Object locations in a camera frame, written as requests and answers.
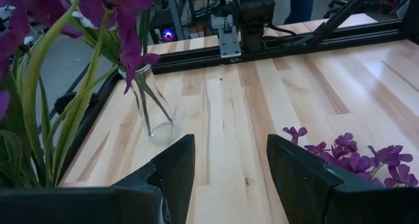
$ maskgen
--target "wood grain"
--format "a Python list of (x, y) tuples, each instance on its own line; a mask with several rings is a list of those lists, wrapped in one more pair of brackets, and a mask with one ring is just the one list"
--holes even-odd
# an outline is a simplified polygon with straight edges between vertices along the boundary
[[(356, 14), (343, 26), (370, 22)], [(284, 28), (301, 33), (320, 24)], [(216, 37), (206, 37), (151, 49), (162, 54), (215, 45)], [(352, 132), (362, 153), (370, 144), (401, 144), (418, 159), (418, 52), (399, 41), (156, 76), (181, 136), (196, 138), (187, 223), (287, 223), (266, 156), (267, 135), (287, 137), (285, 126), (307, 127), (301, 145)], [(149, 143), (133, 94), (124, 96), (124, 88), (124, 81), (115, 87), (62, 186), (111, 185), (167, 148)], [(418, 163), (411, 166), (419, 175)]]

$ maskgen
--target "black cable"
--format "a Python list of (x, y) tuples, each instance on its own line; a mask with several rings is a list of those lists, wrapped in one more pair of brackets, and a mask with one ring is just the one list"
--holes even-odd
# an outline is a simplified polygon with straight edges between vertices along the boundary
[(297, 34), (295, 33), (295, 32), (293, 32), (293, 31), (289, 31), (289, 30), (286, 30), (286, 29), (283, 29), (283, 28), (279, 28), (279, 27), (276, 27), (272, 22), (270, 22), (269, 24), (268, 24), (268, 27), (270, 28), (270, 29), (273, 29), (273, 30), (275, 30), (275, 31), (280, 31), (280, 32), (283, 32), (283, 33), (288, 33), (288, 34), (291, 34), (291, 35), (293, 35), (293, 36), (296, 36)]

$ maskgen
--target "black metal frame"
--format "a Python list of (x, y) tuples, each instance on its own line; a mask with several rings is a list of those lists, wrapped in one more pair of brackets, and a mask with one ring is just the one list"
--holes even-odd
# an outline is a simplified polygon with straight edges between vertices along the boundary
[[(219, 47), (200, 48), (163, 54), (160, 62), (152, 66), (152, 69), (155, 74), (164, 74), (221, 64), (236, 64), (267, 58), (387, 43), (402, 39), (408, 39), (419, 45), (419, 0), (411, 0), (404, 19), (337, 29), (356, 9), (356, 6), (361, 5), (364, 1), (351, 0), (314, 32), (287, 37), (264, 37), (263, 45), (265, 49), (261, 52), (245, 52), (239, 58), (222, 58), (220, 57)], [(71, 146), (72, 150), (67, 155), (64, 170), (73, 160), (77, 149), (94, 125), (97, 116), (112, 93), (112, 89), (117, 83), (115, 81), (117, 77), (115, 77), (113, 75), (110, 79), (114, 81), (108, 81), (106, 86), (103, 87), (104, 90), (98, 92), (102, 102), (98, 103), (82, 122), (81, 129)]]

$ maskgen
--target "green leaf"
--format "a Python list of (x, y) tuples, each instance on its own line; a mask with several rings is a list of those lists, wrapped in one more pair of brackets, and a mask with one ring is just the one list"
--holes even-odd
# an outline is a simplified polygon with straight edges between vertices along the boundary
[(7, 130), (0, 130), (0, 136), (5, 139), (9, 162), (12, 166), (14, 182), (18, 185), (20, 166), (22, 165), (22, 142), (15, 133)]
[[(22, 88), (22, 105), (24, 112), (25, 127), (29, 136), (31, 148), (35, 155), (35, 163), (38, 165), (41, 173), (45, 172), (45, 162), (42, 154), (41, 145), (39, 143), (37, 131), (37, 119), (35, 116), (35, 100), (38, 84), (38, 76), (41, 72), (42, 64), (45, 56), (54, 42), (55, 38), (60, 34), (64, 25), (71, 18), (74, 10), (77, 8), (80, 0), (73, 0), (70, 8), (61, 16), (57, 22), (48, 30), (45, 36), (39, 41), (39, 44), (33, 49), (31, 60), (27, 68), (27, 79)], [(45, 178), (45, 174), (38, 174), (40, 179)]]
[(46, 186), (50, 185), (50, 172), (52, 168), (52, 142), (48, 141), (48, 135), (51, 131), (51, 123), (49, 117), (48, 100), (46, 99), (46, 91), (42, 77), (39, 76), (39, 88), (41, 89), (41, 107), (42, 107), (42, 139), (44, 144), (45, 152), (45, 174), (46, 174)]
[(18, 72), (20, 57), (22, 57), (22, 51), (18, 50), (13, 56), (13, 62), (11, 67), (14, 78), (16, 78), (16, 74)]
[[(80, 95), (80, 92), (86, 89), (89, 85), (94, 82), (96, 73), (98, 71), (98, 62), (99, 54), (102, 45), (103, 35), (105, 34), (106, 23), (108, 21), (110, 10), (106, 9), (105, 17), (103, 23), (100, 27), (98, 42), (94, 49), (92, 59), (86, 75), (83, 78), (83, 81), (80, 86), (80, 90), (76, 93), (76, 96)], [(58, 183), (58, 178), (60, 176), (61, 168), (64, 163), (65, 155), (71, 145), (71, 142), (74, 138), (74, 135), (79, 128), (80, 122), (84, 116), (84, 113), (92, 97), (92, 90), (89, 90), (83, 97), (82, 100), (77, 103), (73, 109), (70, 110), (67, 117), (64, 119), (62, 131), (60, 137), (58, 138), (58, 144), (54, 154), (54, 185)]]
[(6, 115), (0, 121), (0, 130), (8, 130), (15, 133), (23, 143), (24, 157), (26, 161), (31, 160), (31, 145), (26, 133), (22, 101), (16, 88), (12, 74), (8, 74), (0, 81), (0, 89), (6, 89), (10, 93), (10, 104)]
[(86, 89), (84, 90), (80, 90), (80, 94), (78, 96), (75, 96), (67, 105), (67, 107), (65, 107), (63, 113), (61, 115), (58, 116), (58, 118), (55, 120), (54, 124), (52, 124), (51, 127), (51, 131), (50, 134), (48, 135), (48, 141), (50, 143), (52, 143), (52, 139), (54, 138), (54, 135), (58, 129), (58, 127), (60, 126), (61, 122), (63, 121), (64, 117), (68, 114), (68, 112), (76, 105), (78, 104), (81, 100), (82, 97), (89, 91), (93, 90), (93, 88), (98, 85), (99, 83), (101, 83), (102, 81), (104, 81), (106, 78), (108, 78), (111, 74), (113, 74), (116, 70), (118, 70), (119, 66), (117, 64), (115, 64), (107, 73), (105, 73), (104, 75), (102, 75), (100, 78), (98, 78), (94, 83), (92, 83), (89, 87), (86, 87)]

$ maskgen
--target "electronic equipment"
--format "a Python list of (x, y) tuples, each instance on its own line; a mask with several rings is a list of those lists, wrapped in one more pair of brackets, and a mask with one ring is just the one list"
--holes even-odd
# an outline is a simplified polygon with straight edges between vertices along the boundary
[(162, 35), (163, 42), (172, 42), (176, 41), (176, 34), (172, 29), (165, 29)]

